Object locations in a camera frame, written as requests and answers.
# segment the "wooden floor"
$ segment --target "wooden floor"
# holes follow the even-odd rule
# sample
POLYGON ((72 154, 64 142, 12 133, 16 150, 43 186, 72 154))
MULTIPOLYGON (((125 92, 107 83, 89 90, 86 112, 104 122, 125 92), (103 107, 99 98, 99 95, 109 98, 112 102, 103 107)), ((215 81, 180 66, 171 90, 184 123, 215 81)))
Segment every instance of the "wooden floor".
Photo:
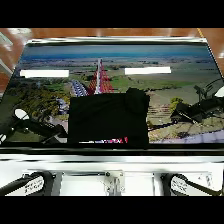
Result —
MULTIPOLYGON (((77 36, 188 36, 205 37, 224 74, 224 28, 0 28, 12 43, 0 43, 0 59, 13 70, 24 45, 33 38, 77 36)), ((6 88, 7 76, 0 74, 0 92, 6 88)))

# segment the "black fabric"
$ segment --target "black fabric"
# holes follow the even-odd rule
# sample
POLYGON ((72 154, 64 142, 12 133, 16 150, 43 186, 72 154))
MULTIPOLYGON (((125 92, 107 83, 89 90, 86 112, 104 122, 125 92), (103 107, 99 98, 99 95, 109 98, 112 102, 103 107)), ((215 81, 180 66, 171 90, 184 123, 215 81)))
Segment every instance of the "black fabric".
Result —
POLYGON ((128 137, 132 146, 148 145, 149 100, 143 91, 134 88, 126 93, 71 98, 68 143, 128 137))

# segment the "brown floor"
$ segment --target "brown floor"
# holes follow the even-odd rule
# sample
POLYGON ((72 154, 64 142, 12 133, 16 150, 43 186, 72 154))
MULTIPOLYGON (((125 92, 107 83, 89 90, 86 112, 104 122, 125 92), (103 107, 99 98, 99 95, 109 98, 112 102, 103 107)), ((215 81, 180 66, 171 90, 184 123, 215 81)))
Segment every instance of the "brown floor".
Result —
MULTIPOLYGON (((224 28, 30 28, 29 33, 13 32, 0 28, 12 43, 0 45, 0 59, 13 70, 27 40, 33 38, 76 37, 76 36, 191 36, 205 37, 218 65, 224 74, 224 28)), ((7 85, 6 76, 0 75, 1 89, 7 85)))

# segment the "landscape image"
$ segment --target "landscape image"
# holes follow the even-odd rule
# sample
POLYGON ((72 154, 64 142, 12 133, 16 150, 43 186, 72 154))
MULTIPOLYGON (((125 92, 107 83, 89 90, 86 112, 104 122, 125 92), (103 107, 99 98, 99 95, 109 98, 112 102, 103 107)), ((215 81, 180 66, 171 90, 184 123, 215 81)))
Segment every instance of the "landscape image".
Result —
MULTIPOLYGON (((203 89, 212 83, 208 95, 223 86, 220 72, 204 45, 26 46, 0 104, 0 133, 16 108, 40 122, 61 124, 67 131, 70 98, 90 94, 99 59, 112 88, 110 92, 125 93, 132 87, 150 95, 149 143, 224 142, 223 113, 208 117, 201 124, 166 125, 178 102, 193 105, 199 101, 195 85, 203 89), (125 68, 144 67, 170 67, 171 73, 125 74, 125 68), (20 75, 21 70, 69 70, 69 77, 25 78, 20 75)), ((36 142, 41 138, 34 133, 16 132, 8 141, 36 142)))

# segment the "sky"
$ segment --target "sky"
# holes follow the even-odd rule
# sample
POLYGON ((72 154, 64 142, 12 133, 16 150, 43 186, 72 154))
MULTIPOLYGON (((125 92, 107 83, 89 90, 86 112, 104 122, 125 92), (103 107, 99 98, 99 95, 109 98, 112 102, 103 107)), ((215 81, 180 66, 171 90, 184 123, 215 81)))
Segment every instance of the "sky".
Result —
POLYGON ((26 46, 22 59, 162 56, 210 57, 207 46, 197 45, 69 45, 26 46))

